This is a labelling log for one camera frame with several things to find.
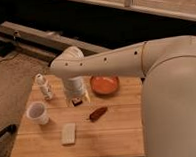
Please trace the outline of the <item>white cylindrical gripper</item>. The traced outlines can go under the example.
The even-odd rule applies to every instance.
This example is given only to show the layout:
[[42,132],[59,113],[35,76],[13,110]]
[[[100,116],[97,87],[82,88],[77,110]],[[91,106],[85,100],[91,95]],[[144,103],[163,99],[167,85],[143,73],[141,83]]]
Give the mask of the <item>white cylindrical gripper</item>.
[[65,79],[63,81],[64,93],[69,99],[74,97],[82,97],[84,94],[85,100],[90,103],[91,98],[85,87],[84,79],[81,76],[73,77],[72,79]]

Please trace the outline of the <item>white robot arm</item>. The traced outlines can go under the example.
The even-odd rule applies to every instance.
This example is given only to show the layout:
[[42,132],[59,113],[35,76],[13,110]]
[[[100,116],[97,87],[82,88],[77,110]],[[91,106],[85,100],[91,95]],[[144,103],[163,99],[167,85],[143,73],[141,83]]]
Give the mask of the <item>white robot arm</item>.
[[90,75],[144,79],[145,157],[196,157],[196,36],[154,39],[89,57],[72,46],[50,69],[64,80]]

